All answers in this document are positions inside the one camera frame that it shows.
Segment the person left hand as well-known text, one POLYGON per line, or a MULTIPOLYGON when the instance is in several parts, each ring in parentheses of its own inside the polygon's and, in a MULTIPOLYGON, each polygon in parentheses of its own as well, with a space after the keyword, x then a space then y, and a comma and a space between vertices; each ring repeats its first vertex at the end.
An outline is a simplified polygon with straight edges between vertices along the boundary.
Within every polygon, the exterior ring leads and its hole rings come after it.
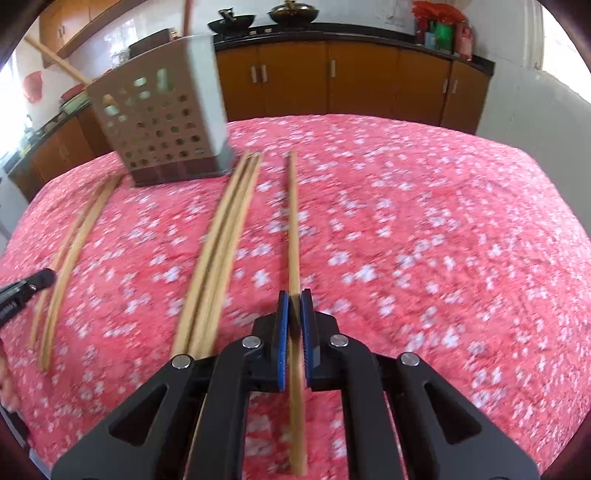
POLYGON ((9 413, 15 413, 20 408, 16 383, 9 369, 3 346, 0 346, 0 396, 1 406, 9 413))

